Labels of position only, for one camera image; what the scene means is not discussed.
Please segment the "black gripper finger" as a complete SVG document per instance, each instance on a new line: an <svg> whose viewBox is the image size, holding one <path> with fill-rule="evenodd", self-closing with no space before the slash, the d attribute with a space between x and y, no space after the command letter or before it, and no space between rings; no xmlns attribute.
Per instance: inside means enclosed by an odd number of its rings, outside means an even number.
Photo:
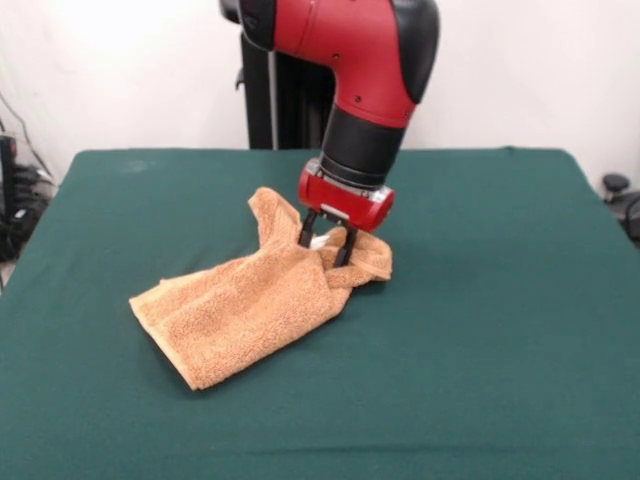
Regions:
<svg viewBox="0 0 640 480"><path fill-rule="evenodd" d="M317 210L309 208L303 219L301 231L298 237L298 244L304 248L309 248L314 238L313 226L319 215Z"/></svg>
<svg viewBox="0 0 640 480"><path fill-rule="evenodd" d="M346 238L344 244L339 248L335 260L334 267L341 268L349 264L354 245L356 243L358 229L353 226L346 227Z"/></svg>

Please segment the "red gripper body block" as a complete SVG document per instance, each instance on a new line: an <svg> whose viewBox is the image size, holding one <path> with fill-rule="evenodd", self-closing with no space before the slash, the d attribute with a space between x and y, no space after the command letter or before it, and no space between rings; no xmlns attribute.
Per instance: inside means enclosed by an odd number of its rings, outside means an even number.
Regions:
<svg viewBox="0 0 640 480"><path fill-rule="evenodd" d="M312 158L302 170L298 198L306 207L371 233L386 220L395 191L387 186L377 190L347 186L326 175L320 168L320 160Z"/></svg>

